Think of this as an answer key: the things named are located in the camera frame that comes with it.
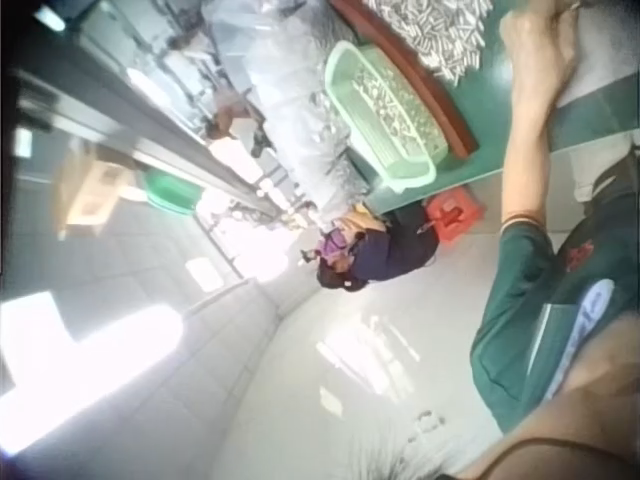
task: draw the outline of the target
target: plastic bag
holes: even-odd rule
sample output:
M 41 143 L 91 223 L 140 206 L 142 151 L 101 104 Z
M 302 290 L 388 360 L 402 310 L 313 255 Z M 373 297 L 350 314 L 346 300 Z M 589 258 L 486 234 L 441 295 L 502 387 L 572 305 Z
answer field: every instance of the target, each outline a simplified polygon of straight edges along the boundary
M 361 201 L 368 185 L 344 155 L 349 129 L 324 91 L 326 60 L 354 40 L 351 29 L 324 0 L 210 0 L 203 15 L 229 77 L 253 89 L 279 162 L 321 217 Z

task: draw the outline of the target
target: green polo shirt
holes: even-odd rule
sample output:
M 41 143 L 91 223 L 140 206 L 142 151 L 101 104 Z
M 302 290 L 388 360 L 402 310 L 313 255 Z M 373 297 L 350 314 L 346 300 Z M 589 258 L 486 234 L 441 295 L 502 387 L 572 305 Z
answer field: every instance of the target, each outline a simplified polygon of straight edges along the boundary
M 601 206 L 557 253 L 531 223 L 503 231 L 498 271 L 471 349 L 474 383 L 503 432 L 553 396 L 589 338 L 638 309 L 638 245 L 635 195 Z M 587 294 L 598 290 L 603 303 L 603 288 L 604 310 L 590 322 L 594 295 Z

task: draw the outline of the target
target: hand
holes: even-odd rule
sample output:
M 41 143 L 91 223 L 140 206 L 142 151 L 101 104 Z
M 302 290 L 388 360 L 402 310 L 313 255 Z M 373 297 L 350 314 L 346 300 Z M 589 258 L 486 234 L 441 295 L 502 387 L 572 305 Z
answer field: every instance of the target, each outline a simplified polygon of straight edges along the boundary
M 575 69 L 578 11 L 559 2 L 532 0 L 527 10 L 509 12 L 500 23 L 513 65 L 513 113 L 525 117 L 525 124 L 544 126 Z

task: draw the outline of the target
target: green table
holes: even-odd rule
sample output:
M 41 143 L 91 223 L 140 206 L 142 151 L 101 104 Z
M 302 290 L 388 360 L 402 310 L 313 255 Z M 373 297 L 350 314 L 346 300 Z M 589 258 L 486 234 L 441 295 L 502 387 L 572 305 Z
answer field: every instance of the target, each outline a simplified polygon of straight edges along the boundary
M 478 150 L 466 160 L 450 155 L 438 166 L 433 183 L 402 194 L 382 185 L 373 169 L 354 157 L 356 167 L 372 186 L 366 204 L 374 212 L 388 212 L 502 169 L 511 124 L 511 83 L 498 25 L 510 2 L 495 3 L 485 21 L 487 46 L 482 68 L 469 72 L 457 88 L 446 86 L 477 139 Z M 552 151 L 638 128 L 638 80 L 638 74 L 630 75 L 558 109 L 551 127 Z

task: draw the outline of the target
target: metal parts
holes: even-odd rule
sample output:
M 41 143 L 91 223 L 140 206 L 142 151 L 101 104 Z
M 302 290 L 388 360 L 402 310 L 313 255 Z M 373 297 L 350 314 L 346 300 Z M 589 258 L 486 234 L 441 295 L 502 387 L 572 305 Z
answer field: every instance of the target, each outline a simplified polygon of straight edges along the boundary
M 418 53 L 420 62 L 454 86 L 480 68 L 483 19 L 491 0 L 362 0 Z
M 360 68 L 353 79 L 354 87 L 408 156 L 421 155 L 421 144 L 433 154 L 446 145 L 446 140 L 411 87 L 394 70 L 394 67 L 380 68 L 382 78 L 378 78 L 368 69 Z

